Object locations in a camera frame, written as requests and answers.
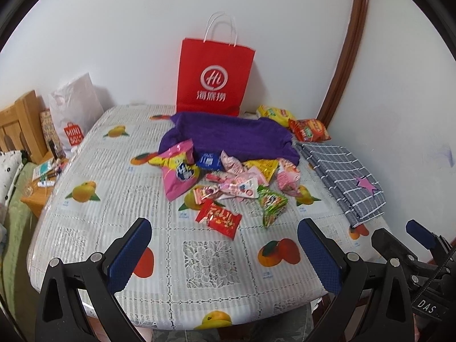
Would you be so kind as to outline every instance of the white wall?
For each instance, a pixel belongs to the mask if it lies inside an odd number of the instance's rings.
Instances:
[[[393,234],[424,260],[408,220],[456,237],[455,110],[456,63],[427,17],[412,0],[371,0],[329,131],[380,181]]]
[[[314,117],[345,37],[352,0],[40,0],[0,53],[0,107],[47,95],[90,72],[105,108],[176,101],[181,41],[202,37],[218,10],[256,49],[243,107]],[[217,28],[217,40],[229,29]]]

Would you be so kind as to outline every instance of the blue snack package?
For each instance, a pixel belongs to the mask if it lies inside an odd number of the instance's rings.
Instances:
[[[204,153],[196,162],[199,168],[211,171],[223,171],[223,165],[218,153]]]

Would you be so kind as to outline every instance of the green bed sheet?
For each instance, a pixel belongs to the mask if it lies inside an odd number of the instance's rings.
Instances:
[[[38,219],[21,202],[21,196],[35,167],[27,163],[17,179],[4,223],[8,241],[0,258],[0,292],[28,342],[34,341],[38,292],[30,285],[26,259]]]

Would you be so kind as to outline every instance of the metal screw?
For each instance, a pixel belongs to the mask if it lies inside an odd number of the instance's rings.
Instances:
[[[359,256],[354,252],[349,252],[347,258],[353,262],[357,262],[357,260],[359,260]]]
[[[59,259],[58,258],[53,258],[51,261],[49,261],[49,266],[51,267],[56,267],[59,263]]]
[[[92,262],[98,262],[99,260],[101,260],[102,258],[102,254],[100,252],[96,252],[96,253],[93,253],[91,256],[90,256],[90,261]]]
[[[392,258],[389,260],[389,263],[392,264],[394,267],[398,267],[400,265],[400,262],[397,258]]]

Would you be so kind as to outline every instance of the purple cloth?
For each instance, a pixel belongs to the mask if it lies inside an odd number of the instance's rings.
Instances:
[[[161,154],[181,141],[192,139],[196,158],[203,153],[221,153],[241,162],[285,158],[295,165],[299,154],[291,132],[268,118],[242,119],[218,114],[183,111],[171,117],[175,127],[160,142]]]

